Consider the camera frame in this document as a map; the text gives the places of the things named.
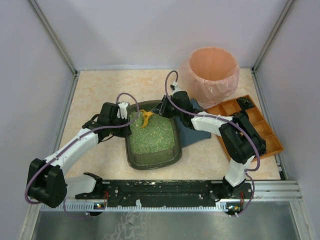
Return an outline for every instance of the gray floor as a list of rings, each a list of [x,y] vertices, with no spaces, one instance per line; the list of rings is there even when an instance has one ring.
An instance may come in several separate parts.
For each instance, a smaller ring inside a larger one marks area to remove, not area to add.
[[[297,240],[287,202],[253,202],[239,218],[222,212],[104,212],[85,220],[41,211],[33,240]]]

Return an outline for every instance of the wooden organizer tray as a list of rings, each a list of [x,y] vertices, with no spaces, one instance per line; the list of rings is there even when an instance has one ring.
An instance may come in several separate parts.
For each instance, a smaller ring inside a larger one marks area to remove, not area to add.
[[[254,101],[251,99],[249,95],[242,96],[242,98],[246,98],[250,100],[251,103],[253,104],[252,108],[249,108],[245,111],[249,116],[250,123],[252,123],[255,130],[266,142],[266,154],[262,155],[260,158],[264,159],[266,157],[276,155],[282,152],[284,150],[283,145],[280,143],[276,134],[273,132],[273,130],[267,123],[266,119],[257,108]],[[207,109],[206,111],[214,115],[231,116],[234,113],[240,112],[242,110],[240,105],[237,102],[237,99],[239,99],[239,97],[228,100],[228,101],[224,101],[212,108]],[[230,161],[231,157],[227,152],[227,149],[222,140],[222,137],[218,136],[218,140],[223,148],[225,155],[228,157],[228,160]]]

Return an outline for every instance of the yellow object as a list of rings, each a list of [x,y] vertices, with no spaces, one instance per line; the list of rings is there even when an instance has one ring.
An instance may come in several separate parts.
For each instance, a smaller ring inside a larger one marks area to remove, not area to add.
[[[152,111],[145,111],[143,109],[140,110],[143,116],[143,124],[141,128],[145,128],[148,125],[149,118],[154,114]]]

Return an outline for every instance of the beige tabletop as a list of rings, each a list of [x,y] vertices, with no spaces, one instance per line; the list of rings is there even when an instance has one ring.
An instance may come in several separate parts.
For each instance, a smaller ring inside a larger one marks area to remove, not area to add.
[[[138,102],[160,100],[165,94],[164,82],[170,70],[103,70],[82,71],[75,89],[61,146],[72,139],[82,125],[100,112],[104,102],[114,103],[119,93],[127,92]],[[249,94],[260,108],[249,69],[240,70],[236,92],[227,99]],[[134,103],[127,96],[120,101]],[[103,179],[123,180],[220,180],[228,171],[229,162],[215,135],[182,149],[181,159],[170,166],[153,170],[135,170],[128,165],[125,139],[114,137],[88,151],[68,172],[68,177],[84,172]],[[250,175],[256,180],[279,180],[274,156],[261,160],[261,167]]]

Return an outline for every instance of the metal frame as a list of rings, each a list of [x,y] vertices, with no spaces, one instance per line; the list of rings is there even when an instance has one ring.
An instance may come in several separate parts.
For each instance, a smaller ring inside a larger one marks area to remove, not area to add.
[[[63,44],[60,42],[59,38],[57,37],[57,34],[54,32],[53,28],[49,24],[47,18],[45,17],[43,11],[41,10],[39,4],[36,0],[28,0],[30,3],[30,6],[34,10],[35,14],[39,18],[40,22],[42,23],[45,31],[48,33],[48,36],[50,37],[52,43],[56,47],[58,53],[62,57],[63,61],[67,64],[71,72],[74,74],[74,79],[71,85],[70,93],[68,100],[66,102],[66,105],[64,107],[64,113],[63,117],[61,119],[60,127],[58,130],[58,133],[56,135],[56,141],[55,145],[52,149],[52,152],[55,152],[59,149],[61,139],[63,136],[63,132],[65,129],[66,121],[68,118],[71,102],[76,90],[76,85],[78,82],[79,74],[77,73],[77,70],[75,69],[72,60],[70,56],[68,55],[66,49],[64,48]],[[257,95],[260,101],[260,105],[262,108],[263,115],[265,116],[266,120],[269,122],[270,126],[272,127],[272,121],[270,119],[270,115],[268,112],[268,108],[266,106],[266,101],[263,96],[263,92],[261,90],[261,85],[259,82],[259,79],[257,78],[256,72],[259,69],[268,49],[270,48],[277,32],[279,31],[281,25],[283,24],[284,20],[288,16],[289,12],[293,8],[295,0],[288,0],[277,23],[275,24],[270,36],[268,37],[259,57],[257,58],[254,66],[251,69],[253,82],[255,84],[255,88],[257,91]],[[280,172],[284,173],[284,176],[286,177],[286,169],[283,164],[283,161],[281,159],[280,155],[276,156],[276,161],[278,164],[278,168]],[[276,202],[276,201],[286,201],[290,202],[291,209],[292,209],[292,215],[295,221],[295,224],[298,229],[298,233],[300,235],[300,238],[302,240],[315,240],[316,236],[311,229],[311,222],[310,218],[308,216],[308,213],[306,211],[305,205],[302,201],[302,195],[298,186],[297,181],[292,180],[268,180],[268,181],[255,181],[255,195],[253,201],[263,201],[263,202]],[[231,202],[232,200],[228,199],[222,199],[222,203]],[[68,211],[72,211],[72,208],[74,205],[77,205],[80,209],[86,208],[87,205],[92,205],[94,201],[85,201],[85,200],[77,200],[77,201],[68,201],[66,203]],[[39,205],[29,205],[27,208],[27,213],[24,219],[23,226],[21,228],[21,232],[19,235],[20,240],[31,240],[34,232],[34,228],[36,225],[36,221],[38,218],[39,211],[61,211],[62,208],[58,207],[55,209],[49,209],[46,206],[43,206],[42,204]]]

